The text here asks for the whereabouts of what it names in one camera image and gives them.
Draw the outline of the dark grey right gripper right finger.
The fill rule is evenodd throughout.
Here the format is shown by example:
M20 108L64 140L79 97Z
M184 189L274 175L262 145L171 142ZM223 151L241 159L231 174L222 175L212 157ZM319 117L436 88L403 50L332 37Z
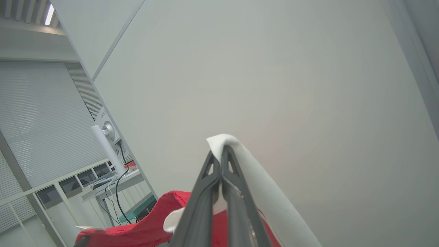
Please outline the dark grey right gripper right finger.
M272 243L254 203L232 147L221 156L222 194L226 200L229 247L271 247Z

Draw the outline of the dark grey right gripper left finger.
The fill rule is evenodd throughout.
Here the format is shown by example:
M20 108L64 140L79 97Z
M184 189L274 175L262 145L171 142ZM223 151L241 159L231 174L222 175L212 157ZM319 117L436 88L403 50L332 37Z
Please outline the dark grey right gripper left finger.
M213 205L218 200L220 175L220 163L210 151L171 238L171 247L212 245Z

